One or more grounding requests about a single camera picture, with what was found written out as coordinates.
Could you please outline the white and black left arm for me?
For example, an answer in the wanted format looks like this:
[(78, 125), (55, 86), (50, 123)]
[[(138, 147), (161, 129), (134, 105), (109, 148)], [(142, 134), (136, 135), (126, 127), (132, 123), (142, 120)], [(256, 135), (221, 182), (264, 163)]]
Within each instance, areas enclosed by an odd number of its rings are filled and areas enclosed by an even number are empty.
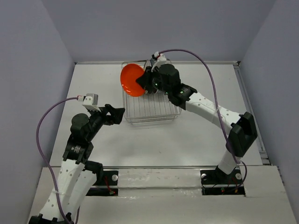
[(71, 120), (71, 134), (67, 140), (59, 174), (54, 187), (39, 214), (31, 224), (75, 224), (84, 197), (94, 184), (103, 180), (103, 165), (89, 160), (92, 140), (103, 125), (121, 123), (124, 108), (87, 106), (90, 115), (79, 113)]

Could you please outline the teal plate with white blossoms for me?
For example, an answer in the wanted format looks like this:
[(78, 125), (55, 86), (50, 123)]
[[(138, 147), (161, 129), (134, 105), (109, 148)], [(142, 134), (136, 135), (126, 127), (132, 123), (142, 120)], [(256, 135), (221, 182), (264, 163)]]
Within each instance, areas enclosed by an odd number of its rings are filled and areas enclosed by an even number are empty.
[(154, 59), (149, 59), (150, 67), (153, 67), (153, 65), (156, 63)]

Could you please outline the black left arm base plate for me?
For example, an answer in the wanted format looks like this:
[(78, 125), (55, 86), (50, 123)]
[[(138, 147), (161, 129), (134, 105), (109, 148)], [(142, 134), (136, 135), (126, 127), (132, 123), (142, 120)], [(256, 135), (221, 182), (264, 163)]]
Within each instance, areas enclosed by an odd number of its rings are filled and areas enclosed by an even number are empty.
[(101, 180), (91, 186), (86, 196), (118, 196), (118, 170), (104, 170)]

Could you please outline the white plate with orange sunburst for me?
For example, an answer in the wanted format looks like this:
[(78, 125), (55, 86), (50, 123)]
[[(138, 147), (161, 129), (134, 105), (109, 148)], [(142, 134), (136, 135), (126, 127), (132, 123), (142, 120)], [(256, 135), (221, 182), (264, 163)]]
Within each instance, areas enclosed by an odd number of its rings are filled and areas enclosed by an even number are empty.
[(143, 68), (146, 69), (147, 67), (151, 67), (151, 62), (150, 62), (149, 59), (145, 61), (145, 64), (144, 64)]

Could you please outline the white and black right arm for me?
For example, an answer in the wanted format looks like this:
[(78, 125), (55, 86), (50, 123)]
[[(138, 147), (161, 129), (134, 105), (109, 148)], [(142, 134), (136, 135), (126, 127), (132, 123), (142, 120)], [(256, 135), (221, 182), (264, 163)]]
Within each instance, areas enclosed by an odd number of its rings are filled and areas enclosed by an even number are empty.
[[(210, 64), (220, 106), (243, 114), (246, 106), (233, 65)], [(137, 127), (133, 136), (135, 166), (217, 166), (226, 152), (222, 130), (183, 110), (170, 123)]]

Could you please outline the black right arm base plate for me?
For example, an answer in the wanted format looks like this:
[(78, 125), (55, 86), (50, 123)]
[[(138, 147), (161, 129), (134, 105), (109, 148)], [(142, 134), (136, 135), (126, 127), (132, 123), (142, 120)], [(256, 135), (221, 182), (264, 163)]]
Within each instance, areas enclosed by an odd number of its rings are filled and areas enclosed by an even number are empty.
[(201, 193), (203, 196), (245, 195), (243, 178), (240, 169), (229, 175), (216, 175), (215, 169), (200, 171)]

